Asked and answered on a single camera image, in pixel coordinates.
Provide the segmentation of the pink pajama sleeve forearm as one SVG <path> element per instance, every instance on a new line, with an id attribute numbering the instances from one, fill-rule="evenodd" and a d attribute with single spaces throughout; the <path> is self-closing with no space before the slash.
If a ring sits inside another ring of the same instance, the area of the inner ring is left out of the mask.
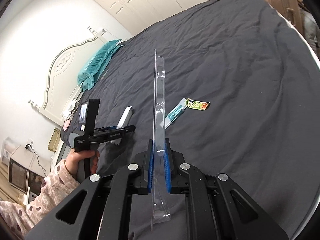
<path id="1" fill-rule="evenodd" d="M 39 221 L 78 186 L 79 182 L 72 177 L 62 160 L 44 178 L 39 196 L 27 206 L 2 200 L 1 217 L 15 236 L 24 239 Z"/>

